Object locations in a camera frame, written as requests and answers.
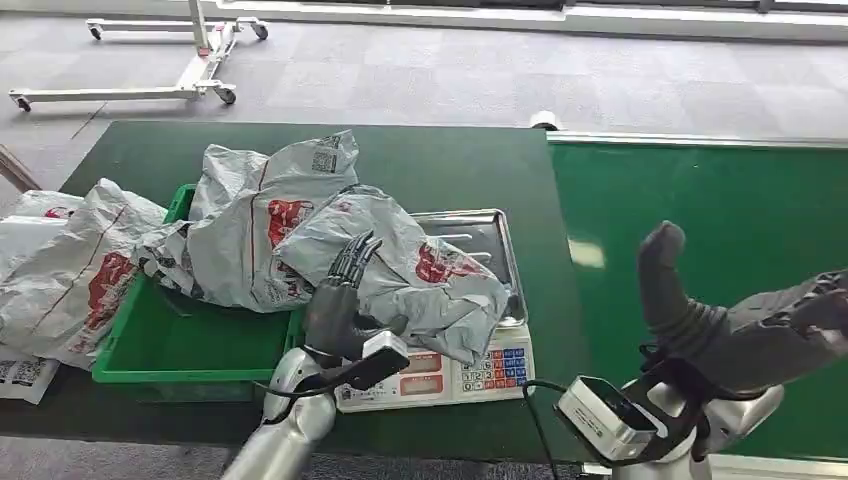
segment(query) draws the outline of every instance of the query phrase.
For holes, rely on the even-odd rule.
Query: red logo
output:
[[[480,266],[454,250],[436,250],[424,243],[418,249],[415,274],[429,283],[444,283],[452,275],[464,277],[481,273]]]
[[[268,214],[271,215],[268,239],[271,240],[271,248],[286,238],[314,209],[312,202],[306,200],[271,200],[268,204]]]
[[[110,252],[103,257],[100,271],[88,283],[88,306],[91,313],[85,320],[86,327],[97,330],[112,318],[133,273],[135,266],[120,253]]]
[[[74,211],[67,207],[53,207],[44,212],[44,216],[47,218],[71,218],[73,214]]]

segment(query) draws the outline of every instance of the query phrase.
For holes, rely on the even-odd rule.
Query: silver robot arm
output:
[[[304,317],[303,347],[286,352],[274,370],[259,427],[224,472],[223,480],[297,480],[333,428],[333,390],[360,390],[409,365],[396,336],[404,324],[381,327],[357,314],[357,288],[381,241],[360,235],[339,253]],[[342,359],[350,363],[342,364]]]
[[[301,382],[322,368],[309,354],[295,348],[274,370],[275,389],[296,391]],[[298,480],[336,419],[336,400],[322,393],[296,400],[266,394],[262,422],[230,464],[222,480]]]
[[[783,384],[848,352],[846,272],[710,306],[678,278],[684,243],[663,222],[640,249],[643,313],[657,346],[643,349],[643,374],[621,391],[578,377],[555,405],[614,479],[710,479],[707,455],[774,412]]]

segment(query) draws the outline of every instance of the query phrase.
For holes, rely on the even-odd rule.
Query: weighing scale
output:
[[[521,398],[521,385],[536,378],[536,370],[506,215],[487,209],[412,216],[425,233],[463,250],[492,271],[509,293],[507,308],[488,351],[476,365],[410,347],[410,364],[400,373],[366,391],[338,387],[338,409],[359,412]]]

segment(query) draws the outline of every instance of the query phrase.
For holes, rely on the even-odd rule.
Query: gray robotic hand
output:
[[[731,308],[688,297],[677,275],[683,230],[663,222],[639,252],[644,317],[657,342],[733,393],[781,385],[848,353],[848,273],[821,273]]]

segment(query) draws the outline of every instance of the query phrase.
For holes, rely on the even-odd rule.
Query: white plastic bag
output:
[[[5,214],[21,217],[70,218],[82,204],[82,198],[67,193],[30,190],[22,193]]]
[[[65,229],[0,282],[0,342],[90,369],[136,271],[133,244],[165,209],[102,179]]]
[[[340,192],[289,233],[274,254],[317,284],[354,236],[383,240],[359,287],[360,313],[383,324],[409,323],[402,337],[465,364],[485,354],[506,308],[505,287],[465,252],[428,237],[390,196],[356,185]]]
[[[62,218],[21,217],[0,220],[0,280],[65,228]]]
[[[257,312],[302,305],[311,286],[271,251],[318,205],[357,183],[358,153],[350,131],[270,157],[210,145],[190,221],[146,234],[133,261],[162,285],[217,305]]]

